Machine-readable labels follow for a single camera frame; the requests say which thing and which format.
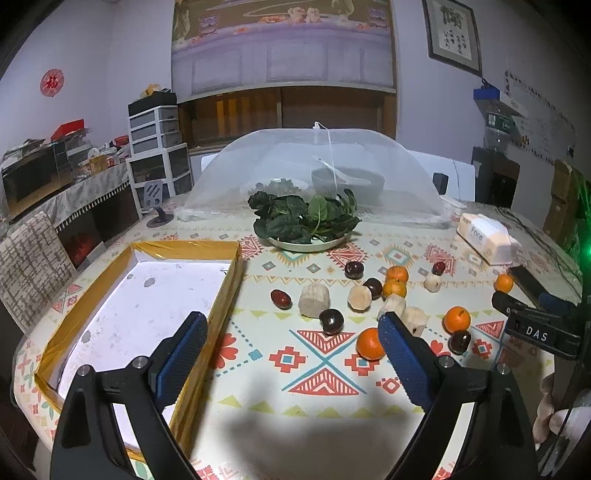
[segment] metal screw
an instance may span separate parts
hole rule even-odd
[[[455,362],[453,361],[453,358],[449,355],[442,355],[439,357],[439,365],[441,365],[443,368],[453,367],[454,364]]]
[[[511,368],[507,364],[497,364],[496,371],[501,375],[509,375],[511,373]]]
[[[85,377],[90,372],[90,365],[82,365],[76,372],[81,377]]]
[[[148,357],[147,356],[137,356],[131,362],[132,367],[134,368],[143,368],[148,365]]]

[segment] leafy green vegetable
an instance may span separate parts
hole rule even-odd
[[[305,201],[297,195],[287,195],[277,197],[273,201],[272,212],[276,215],[290,215],[292,218],[298,218],[308,210]]]
[[[339,200],[315,195],[306,203],[297,195],[256,192],[248,199],[259,217],[254,231],[261,238],[295,244],[310,244],[313,238],[323,242],[341,238],[360,222],[353,192],[345,189],[345,195],[339,195]]]
[[[314,195],[308,204],[308,216],[318,222],[326,220],[328,216],[327,203],[324,197]]]

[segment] yellow tape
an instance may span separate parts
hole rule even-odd
[[[157,241],[135,242],[123,250],[84,292],[71,311],[64,317],[45,347],[35,372],[35,383],[51,406],[58,413],[63,400],[49,384],[51,376],[64,361],[73,347],[73,342],[84,328],[92,313],[104,301],[109,290],[118,283],[134,260],[134,250],[144,252],[156,259],[174,260],[231,260],[228,273],[222,282],[212,309],[207,318],[209,331],[207,341],[177,399],[170,421],[170,431],[185,455],[193,447],[193,419],[199,406],[207,368],[215,348],[217,337],[230,310],[234,295],[242,281],[243,261],[240,243],[222,241]],[[129,446],[128,454],[135,460],[144,461],[141,452]]]

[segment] mesh food cover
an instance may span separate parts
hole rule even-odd
[[[257,190],[308,201],[347,188],[365,221],[448,220],[433,182],[402,145],[371,130],[318,128],[259,130],[235,140],[205,169],[178,215],[239,213]]]

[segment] framed calligraphy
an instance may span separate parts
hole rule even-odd
[[[482,77],[474,12],[455,0],[423,0],[429,56]]]

